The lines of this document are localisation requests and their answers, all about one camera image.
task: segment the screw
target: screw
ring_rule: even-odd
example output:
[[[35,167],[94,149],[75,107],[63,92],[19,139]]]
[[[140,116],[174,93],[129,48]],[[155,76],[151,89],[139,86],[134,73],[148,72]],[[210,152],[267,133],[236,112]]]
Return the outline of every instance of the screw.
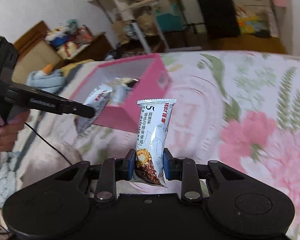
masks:
[[[198,193],[196,191],[188,191],[185,193],[185,197],[187,199],[197,199],[200,197],[200,193]]]
[[[109,191],[100,191],[97,194],[97,198],[100,199],[100,200],[107,200],[107,199],[109,199],[111,197],[112,197],[112,193],[109,192]]]

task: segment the black suitcase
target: black suitcase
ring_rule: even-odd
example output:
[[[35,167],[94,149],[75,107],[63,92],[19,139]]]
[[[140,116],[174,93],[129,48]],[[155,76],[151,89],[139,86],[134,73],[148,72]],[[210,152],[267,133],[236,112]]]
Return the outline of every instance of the black suitcase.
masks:
[[[198,0],[198,3],[211,39],[240,35],[233,0]]]

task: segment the black handheld device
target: black handheld device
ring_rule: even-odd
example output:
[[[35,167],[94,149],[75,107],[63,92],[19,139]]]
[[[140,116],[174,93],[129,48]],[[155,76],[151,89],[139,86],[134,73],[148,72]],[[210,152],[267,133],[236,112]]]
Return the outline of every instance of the black handheld device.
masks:
[[[42,110],[55,114],[77,114],[92,118],[93,107],[80,104],[11,80],[19,57],[12,43],[0,37],[0,115],[5,122],[11,118],[13,106]]]
[[[292,201],[282,192],[219,161],[196,164],[163,152],[167,180],[181,181],[178,194],[117,198],[116,181],[131,180],[136,151],[100,165],[76,163],[7,199],[2,214],[13,239],[288,240]],[[90,183],[97,179],[94,193]],[[202,196],[205,179],[209,197]]]

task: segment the hand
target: hand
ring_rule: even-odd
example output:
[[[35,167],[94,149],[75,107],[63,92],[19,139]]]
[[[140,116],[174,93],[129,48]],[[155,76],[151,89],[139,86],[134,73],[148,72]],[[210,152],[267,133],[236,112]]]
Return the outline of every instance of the hand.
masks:
[[[22,112],[5,125],[0,116],[0,152],[11,151],[14,142],[18,139],[18,132],[25,126],[25,121],[28,119],[30,110]]]

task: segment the cardboard box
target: cardboard box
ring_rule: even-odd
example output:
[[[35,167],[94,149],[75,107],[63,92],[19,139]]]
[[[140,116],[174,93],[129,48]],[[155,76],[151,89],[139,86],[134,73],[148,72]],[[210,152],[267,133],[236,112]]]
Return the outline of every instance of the cardboard box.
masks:
[[[83,103],[94,88],[116,77],[136,78],[139,82],[123,104],[107,105],[94,124],[137,133],[141,111],[137,101],[164,98],[171,78],[159,54],[127,57],[98,65],[78,86],[70,99]]]

